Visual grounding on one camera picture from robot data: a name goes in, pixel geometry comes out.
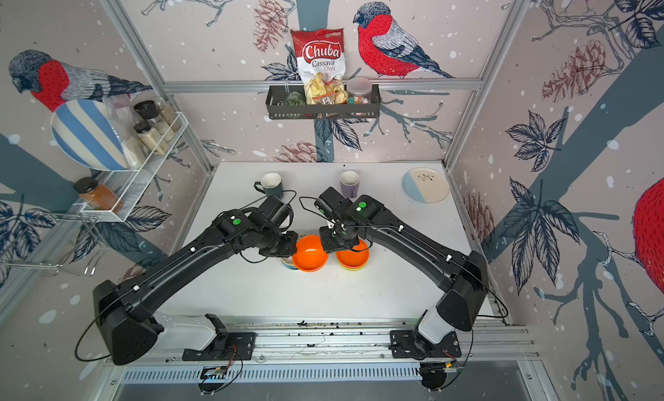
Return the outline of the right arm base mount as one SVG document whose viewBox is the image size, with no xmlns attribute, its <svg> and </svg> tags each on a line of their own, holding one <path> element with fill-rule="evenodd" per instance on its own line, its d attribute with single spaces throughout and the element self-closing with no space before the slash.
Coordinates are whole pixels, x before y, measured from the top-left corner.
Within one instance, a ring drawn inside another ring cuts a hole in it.
<svg viewBox="0 0 664 401">
<path fill-rule="evenodd" d="M 390 345 L 394 359 L 423 361 L 429 358 L 456 359 L 462 355 L 458 336 L 452 331 L 439 343 L 431 343 L 419 332 L 397 329 L 390 331 Z"/>
</svg>

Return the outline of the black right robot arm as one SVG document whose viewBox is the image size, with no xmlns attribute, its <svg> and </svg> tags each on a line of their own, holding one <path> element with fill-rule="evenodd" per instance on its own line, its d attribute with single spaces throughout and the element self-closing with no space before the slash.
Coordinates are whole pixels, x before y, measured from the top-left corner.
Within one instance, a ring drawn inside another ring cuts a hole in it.
<svg viewBox="0 0 664 401">
<path fill-rule="evenodd" d="M 488 263 L 482 255 L 466 255 L 437 243 L 368 195 L 351 202 L 330 188 L 314 207 L 328 221 L 319 229 L 325 252 L 352 252 L 359 240 L 381 245 L 442 290 L 442 297 L 419 321 L 416 337 L 437 345 L 453 332 L 472 330 L 489 291 Z"/>
</svg>

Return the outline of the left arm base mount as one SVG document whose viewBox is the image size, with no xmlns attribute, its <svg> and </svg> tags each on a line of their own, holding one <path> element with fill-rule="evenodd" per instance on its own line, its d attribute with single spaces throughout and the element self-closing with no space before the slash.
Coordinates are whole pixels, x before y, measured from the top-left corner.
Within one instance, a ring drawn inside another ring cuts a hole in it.
<svg viewBox="0 0 664 401">
<path fill-rule="evenodd" d="M 184 349 L 183 361 L 250 361 L 257 334 L 229 332 L 218 316 L 205 314 L 214 326 L 215 337 L 204 349 Z"/>
</svg>

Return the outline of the yellow flower ceramic bowl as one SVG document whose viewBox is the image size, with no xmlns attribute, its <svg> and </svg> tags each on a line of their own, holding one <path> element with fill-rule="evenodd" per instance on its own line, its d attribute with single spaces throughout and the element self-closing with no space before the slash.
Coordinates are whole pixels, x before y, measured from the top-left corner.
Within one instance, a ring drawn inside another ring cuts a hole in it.
<svg viewBox="0 0 664 401">
<path fill-rule="evenodd" d="M 292 257 L 281 258 L 281 261 L 283 266 L 285 266 L 287 269 L 297 270 L 297 266 L 295 266 Z"/>
</svg>

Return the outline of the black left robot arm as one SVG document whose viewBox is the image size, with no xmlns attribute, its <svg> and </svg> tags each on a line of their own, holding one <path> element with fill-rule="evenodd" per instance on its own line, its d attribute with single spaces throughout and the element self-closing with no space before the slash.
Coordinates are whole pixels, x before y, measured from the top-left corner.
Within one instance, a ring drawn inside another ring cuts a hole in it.
<svg viewBox="0 0 664 401">
<path fill-rule="evenodd" d="M 183 249 L 145 273 L 119 285 L 110 280 L 97 285 L 93 290 L 93 324 L 113 364 L 127 365 L 150 352 L 164 333 L 154 314 L 214 265 L 249 248 L 258 249 L 266 258 L 292 256 L 297 250 L 297 234 L 281 225 L 293 219 L 288 205 L 278 211 L 255 207 L 248 212 L 226 211 Z"/>
</svg>

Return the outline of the orange plastic bowl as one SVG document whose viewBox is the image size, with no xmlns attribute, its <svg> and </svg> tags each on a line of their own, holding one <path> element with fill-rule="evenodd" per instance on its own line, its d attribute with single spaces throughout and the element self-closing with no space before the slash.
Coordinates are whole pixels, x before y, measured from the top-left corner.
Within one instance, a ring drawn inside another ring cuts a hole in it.
<svg viewBox="0 0 664 401">
<path fill-rule="evenodd" d="M 370 257 L 369 246 L 363 240 L 354 246 L 352 250 L 337 252 L 336 258 L 341 265 L 363 266 L 366 265 Z"/>
<path fill-rule="evenodd" d="M 328 258 L 320 237 L 308 235 L 297 242 L 297 252 L 292 256 L 292 261 L 300 271 L 314 272 L 325 266 Z"/>
</svg>

